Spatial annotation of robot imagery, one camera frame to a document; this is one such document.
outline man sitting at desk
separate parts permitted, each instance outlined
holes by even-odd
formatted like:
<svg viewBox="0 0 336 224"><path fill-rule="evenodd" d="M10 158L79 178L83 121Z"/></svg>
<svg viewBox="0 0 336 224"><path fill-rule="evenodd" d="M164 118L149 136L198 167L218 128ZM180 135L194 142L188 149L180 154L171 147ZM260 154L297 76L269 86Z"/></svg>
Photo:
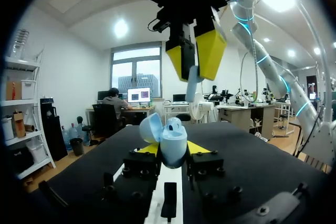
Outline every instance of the man sitting at desk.
<svg viewBox="0 0 336 224"><path fill-rule="evenodd" d="M109 90L109 96L105 97L102 102L103 104L109 104L109 105L114 106L117 119L119 119L120 117L121 108L129 109L129 110L133 109L132 106L127 103L127 101L121 100L118 97L118 95L119 95L119 90L117 88L112 88Z"/></svg>

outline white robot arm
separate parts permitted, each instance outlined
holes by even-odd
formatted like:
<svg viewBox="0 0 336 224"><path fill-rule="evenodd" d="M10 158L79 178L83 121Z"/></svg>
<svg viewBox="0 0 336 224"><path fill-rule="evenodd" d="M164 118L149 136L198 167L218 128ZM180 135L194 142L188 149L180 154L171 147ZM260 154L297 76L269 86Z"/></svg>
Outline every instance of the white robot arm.
<svg viewBox="0 0 336 224"><path fill-rule="evenodd" d="M331 119L322 121L297 78L284 68L278 71L262 44L253 39L253 33L258 28L254 20L255 4L256 0L232 0L230 7L238 20L232 33L256 58L255 61L264 73L274 96L279 99L286 93L290 94L291 106L296 111L303 130L304 144L300 147L301 151L320 162L332 165L336 150L336 140L333 139L336 122L331 123Z"/></svg>

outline trash bin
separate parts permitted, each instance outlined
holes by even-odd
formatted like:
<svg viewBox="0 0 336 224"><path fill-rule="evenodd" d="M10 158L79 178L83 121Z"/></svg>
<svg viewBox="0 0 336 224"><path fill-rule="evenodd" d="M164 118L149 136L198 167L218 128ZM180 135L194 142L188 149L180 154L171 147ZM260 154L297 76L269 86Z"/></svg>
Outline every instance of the trash bin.
<svg viewBox="0 0 336 224"><path fill-rule="evenodd" d="M73 138L70 140L70 145L76 156L81 156L84 154L84 149L82 145L83 140L81 138Z"/></svg>

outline light blue plastic toy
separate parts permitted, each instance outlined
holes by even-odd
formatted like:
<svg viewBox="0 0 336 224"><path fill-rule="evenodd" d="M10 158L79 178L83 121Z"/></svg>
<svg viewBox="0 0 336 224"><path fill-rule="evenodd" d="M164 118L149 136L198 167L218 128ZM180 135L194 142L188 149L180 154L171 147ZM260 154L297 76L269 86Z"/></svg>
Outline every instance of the light blue plastic toy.
<svg viewBox="0 0 336 224"><path fill-rule="evenodd" d="M187 132L178 118L169 118L162 126L160 117L154 113L140 124L140 135L148 143L160 143L163 164L169 168L179 168L184 162L187 150Z"/></svg>

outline white container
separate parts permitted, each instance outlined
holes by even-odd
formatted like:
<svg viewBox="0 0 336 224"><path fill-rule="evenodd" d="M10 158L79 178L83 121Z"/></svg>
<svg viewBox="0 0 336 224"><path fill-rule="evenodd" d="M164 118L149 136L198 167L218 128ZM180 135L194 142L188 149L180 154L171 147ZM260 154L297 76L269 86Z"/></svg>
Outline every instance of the white container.
<svg viewBox="0 0 336 224"><path fill-rule="evenodd" d="M12 128L12 117L2 118L1 125L4 129L5 140L11 140L14 138L13 128Z"/></svg>
<svg viewBox="0 0 336 224"><path fill-rule="evenodd" d="M43 143L41 143L39 140L33 138L30 141L27 141L26 146L32 154L35 164L40 163L46 159L47 155L44 150Z"/></svg>
<svg viewBox="0 0 336 224"><path fill-rule="evenodd" d="M36 81L21 80L22 99L34 99L34 89Z"/></svg>

